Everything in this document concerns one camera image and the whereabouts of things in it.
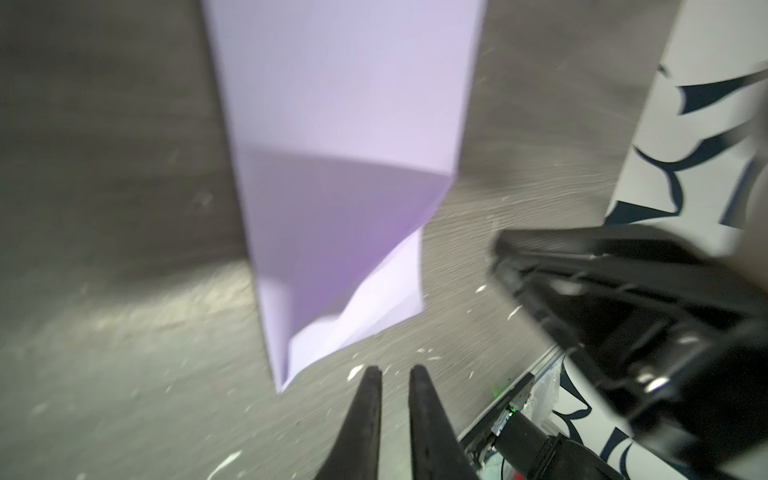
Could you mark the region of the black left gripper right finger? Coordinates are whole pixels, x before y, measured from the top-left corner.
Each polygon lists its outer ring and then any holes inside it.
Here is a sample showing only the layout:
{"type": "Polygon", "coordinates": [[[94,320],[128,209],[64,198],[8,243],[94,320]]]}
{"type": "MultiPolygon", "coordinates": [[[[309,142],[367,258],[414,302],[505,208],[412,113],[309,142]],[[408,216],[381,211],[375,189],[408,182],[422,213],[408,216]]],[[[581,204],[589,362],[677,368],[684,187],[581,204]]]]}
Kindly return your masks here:
{"type": "Polygon", "coordinates": [[[428,370],[416,365],[409,376],[412,478],[470,480],[478,476],[452,429],[428,370]]]}

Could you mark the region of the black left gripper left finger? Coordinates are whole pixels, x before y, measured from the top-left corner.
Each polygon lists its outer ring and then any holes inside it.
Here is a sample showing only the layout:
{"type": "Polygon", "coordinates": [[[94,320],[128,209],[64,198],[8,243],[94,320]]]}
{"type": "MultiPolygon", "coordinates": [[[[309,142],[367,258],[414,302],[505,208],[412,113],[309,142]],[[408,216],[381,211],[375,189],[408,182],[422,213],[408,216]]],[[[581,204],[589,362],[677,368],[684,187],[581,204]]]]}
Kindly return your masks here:
{"type": "Polygon", "coordinates": [[[376,480],[381,439],[382,372],[365,371],[316,480],[376,480]]]}

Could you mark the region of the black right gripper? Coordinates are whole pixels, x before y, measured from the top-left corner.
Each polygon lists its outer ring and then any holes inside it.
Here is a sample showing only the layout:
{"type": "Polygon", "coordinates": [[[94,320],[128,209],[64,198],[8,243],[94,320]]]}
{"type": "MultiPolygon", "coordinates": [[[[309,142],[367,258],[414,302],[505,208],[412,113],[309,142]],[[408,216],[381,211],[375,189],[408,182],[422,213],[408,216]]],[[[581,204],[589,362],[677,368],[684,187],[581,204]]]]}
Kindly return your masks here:
{"type": "Polygon", "coordinates": [[[767,476],[767,297],[643,225],[504,230],[493,275],[659,457],[767,476]]]}

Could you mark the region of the lilac square paper sheet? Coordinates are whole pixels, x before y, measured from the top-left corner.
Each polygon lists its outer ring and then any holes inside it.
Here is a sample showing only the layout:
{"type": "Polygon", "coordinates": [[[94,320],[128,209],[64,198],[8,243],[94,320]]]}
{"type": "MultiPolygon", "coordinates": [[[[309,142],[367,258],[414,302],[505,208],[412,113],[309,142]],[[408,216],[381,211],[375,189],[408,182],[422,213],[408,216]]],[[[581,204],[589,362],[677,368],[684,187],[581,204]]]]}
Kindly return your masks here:
{"type": "Polygon", "coordinates": [[[482,1],[207,1],[278,390],[420,314],[457,173],[482,1]]]}

